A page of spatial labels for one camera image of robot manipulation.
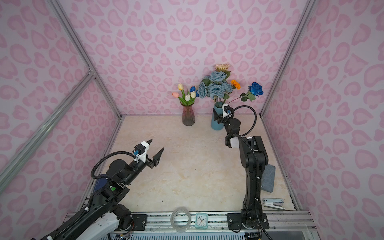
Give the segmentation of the blue rose bouquet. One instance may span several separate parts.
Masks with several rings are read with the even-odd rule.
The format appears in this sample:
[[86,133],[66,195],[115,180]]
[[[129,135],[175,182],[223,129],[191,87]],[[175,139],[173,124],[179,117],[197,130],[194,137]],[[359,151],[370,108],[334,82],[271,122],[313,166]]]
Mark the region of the blue rose bouquet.
[[209,98],[216,102],[223,102],[227,100],[234,88],[226,74],[220,72],[212,72],[210,75],[205,76],[200,82],[197,91],[199,91],[199,97]]

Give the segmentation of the orange flower stem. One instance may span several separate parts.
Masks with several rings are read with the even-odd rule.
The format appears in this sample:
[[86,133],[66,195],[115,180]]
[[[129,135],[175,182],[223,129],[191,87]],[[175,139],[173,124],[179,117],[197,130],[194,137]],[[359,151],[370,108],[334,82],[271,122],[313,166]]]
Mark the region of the orange flower stem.
[[231,85],[233,86],[234,89],[241,89],[241,85],[236,81],[236,80],[231,80]]

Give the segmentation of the pink tulip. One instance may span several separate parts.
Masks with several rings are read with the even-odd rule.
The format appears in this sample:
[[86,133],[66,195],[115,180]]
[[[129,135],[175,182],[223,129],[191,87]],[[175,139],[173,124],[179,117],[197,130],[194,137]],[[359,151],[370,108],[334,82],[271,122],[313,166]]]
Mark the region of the pink tulip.
[[180,101],[183,104],[183,98],[180,97],[179,93],[172,93],[172,96]]

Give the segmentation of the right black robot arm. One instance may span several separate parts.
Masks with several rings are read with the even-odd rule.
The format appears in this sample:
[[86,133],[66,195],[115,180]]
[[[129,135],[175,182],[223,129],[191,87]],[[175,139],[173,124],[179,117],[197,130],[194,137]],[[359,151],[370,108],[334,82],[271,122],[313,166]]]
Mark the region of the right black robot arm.
[[[254,113],[252,126],[244,134],[240,134],[241,121],[235,118],[235,112],[241,108],[250,109]],[[268,218],[263,212],[261,201],[262,176],[269,158],[260,136],[247,137],[256,126],[257,119],[258,114],[255,109],[247,105],[232,108],[229,104],[222,104],[220,111],[213,110],[213,120],[223,124],[227,132],[225,145],[228,148],[234,148],[235,142],[238,142],[241,164],[246,173],[246,194],[243,208],[240,210],[241,221],[237,233],[242,229],[257,228],[260,231],[259,239],[266,236],[271,240],[272,237],[267,233]]]

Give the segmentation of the dark blue rose stem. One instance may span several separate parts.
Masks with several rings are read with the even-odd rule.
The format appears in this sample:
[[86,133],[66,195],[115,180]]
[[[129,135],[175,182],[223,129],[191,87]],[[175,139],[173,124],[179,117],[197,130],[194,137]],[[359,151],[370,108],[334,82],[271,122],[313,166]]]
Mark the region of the dark blue rose stem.
[[248,86],[248,91],[246,93],[240,94],[238,98],[235,98],[234,100],[230,101],[230,103],[236,100],[241,100],[242,102],[253,102],[256,100],[256,98],[259,98],[263,94],[263,87],[259,83],[253,82]]

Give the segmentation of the clear tape roll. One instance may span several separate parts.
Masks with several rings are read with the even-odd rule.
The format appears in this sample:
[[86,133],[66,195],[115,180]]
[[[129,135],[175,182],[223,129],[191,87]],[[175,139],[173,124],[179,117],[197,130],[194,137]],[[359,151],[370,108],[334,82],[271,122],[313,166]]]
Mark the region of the clear tape roll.
[[175,209],[170,218],[172,228],[178,233],[186,232],[192,222],[192,216],[185,207]]

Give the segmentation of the cream sunflower stem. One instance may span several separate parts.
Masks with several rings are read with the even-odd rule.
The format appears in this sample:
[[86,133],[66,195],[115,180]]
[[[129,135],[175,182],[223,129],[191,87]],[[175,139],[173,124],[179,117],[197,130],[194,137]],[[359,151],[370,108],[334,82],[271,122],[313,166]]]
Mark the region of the cream sunflower stem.
[[217,64],[217,65],[214,65],[215,71],[226,74],[226,78],[228,78],[231,75],[231,72],[229,71],[230,67],[231,67],[230,64]]

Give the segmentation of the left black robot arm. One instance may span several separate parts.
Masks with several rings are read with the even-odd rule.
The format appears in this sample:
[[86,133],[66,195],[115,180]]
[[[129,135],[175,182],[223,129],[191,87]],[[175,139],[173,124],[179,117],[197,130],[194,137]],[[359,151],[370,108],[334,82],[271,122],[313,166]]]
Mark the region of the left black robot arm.
[[[160,149],[150,158],[148,150],[151,143],[152,140],[143,141],[136,145],[132,152],[117,151],[99,160],[91,170],[91,178],[106,179],[107,182],[90,196],[88,203],[81,210],[60,227],[43,236],[43,239],[97,239],[109,236],[114,230],[134,230],[135,218],[121,201],[130,191],[128,186],[146,167],[153,169],[159,165],[164,149]],[[105,174],[96,175],[96,170],[102,163],[117,155],[127,155],[133,158],[133,161],[127,164],[122,159],[114,160]]]

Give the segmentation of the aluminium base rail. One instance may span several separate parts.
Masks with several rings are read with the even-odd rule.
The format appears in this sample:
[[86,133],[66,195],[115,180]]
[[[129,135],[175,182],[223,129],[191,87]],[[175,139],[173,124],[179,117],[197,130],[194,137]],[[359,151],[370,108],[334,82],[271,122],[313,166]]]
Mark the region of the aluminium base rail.
[[136,212],[133,226],[118,229],[118,219],[106,214],[87,228],[79,240],[318,240],[306,211],[266,211],[266,230],[241,226],[238,212]]

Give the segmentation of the blue book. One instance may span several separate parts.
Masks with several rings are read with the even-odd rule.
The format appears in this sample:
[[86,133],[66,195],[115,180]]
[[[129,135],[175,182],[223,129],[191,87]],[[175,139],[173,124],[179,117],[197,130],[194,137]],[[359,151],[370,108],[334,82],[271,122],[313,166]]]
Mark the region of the blue book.
[[95,193],[95,192],[98,191],[100,188],[102,188],[106,183],[107,183],[107,179],[106,179],[106,178],[97,179],[96,182],[95,182],[95,186],[94,186],[94,189],[93,189],[93,193]]

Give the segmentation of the red glass vase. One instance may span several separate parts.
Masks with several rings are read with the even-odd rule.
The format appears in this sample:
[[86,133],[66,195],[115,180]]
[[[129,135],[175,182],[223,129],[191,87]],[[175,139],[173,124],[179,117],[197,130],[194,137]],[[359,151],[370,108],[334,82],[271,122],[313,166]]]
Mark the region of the red glass vase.
[[194,125],[195,122],[196,122],[196,118],[193,111],[193,105],[183,106],[182,123],[185,126],[190,127]]

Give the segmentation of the teal cylindrical vase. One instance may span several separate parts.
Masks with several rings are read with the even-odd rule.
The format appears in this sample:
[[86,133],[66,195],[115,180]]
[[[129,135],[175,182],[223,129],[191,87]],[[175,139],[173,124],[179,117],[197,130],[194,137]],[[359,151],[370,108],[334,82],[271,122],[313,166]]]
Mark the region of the teal cylindrical vase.
[[223,123],[218,122],[218,117],[223,115],[223,102],[216,102],[213,107],[211,120],[211,128],[215,131],[220,131],[224,128]]

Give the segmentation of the large white tulip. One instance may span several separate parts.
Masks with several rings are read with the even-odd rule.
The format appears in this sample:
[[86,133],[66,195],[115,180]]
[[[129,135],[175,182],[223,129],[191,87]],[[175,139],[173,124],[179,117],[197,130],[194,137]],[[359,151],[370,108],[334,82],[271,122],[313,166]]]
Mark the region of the large white tulip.
[[189,106],[191,103],[191,95],[185,95],[184,101],[185,101],[185,106]]

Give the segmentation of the small teal alarm clock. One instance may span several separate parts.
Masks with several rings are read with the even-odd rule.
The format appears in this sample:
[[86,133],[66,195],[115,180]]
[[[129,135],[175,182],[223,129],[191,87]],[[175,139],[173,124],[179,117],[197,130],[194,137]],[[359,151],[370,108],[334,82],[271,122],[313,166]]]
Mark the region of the small teal alarm clock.
[[196,213],[195,228],[203,230],[208,228],[208,214]]

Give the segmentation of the yellow tulip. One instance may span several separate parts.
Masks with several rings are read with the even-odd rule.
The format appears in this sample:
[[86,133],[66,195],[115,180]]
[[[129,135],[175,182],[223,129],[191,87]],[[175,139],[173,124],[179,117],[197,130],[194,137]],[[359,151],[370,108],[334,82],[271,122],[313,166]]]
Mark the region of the yellow tulip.
[[181,99],[184,99],[184,98],[185,98],[185,91],[184,91],[184,86],[183,86],[183,84],[178,84],[178,89],[179,89],[179,91],[181,91],[181,95],[180,95],[179,99],[180,99],[180,98],[181,98]]

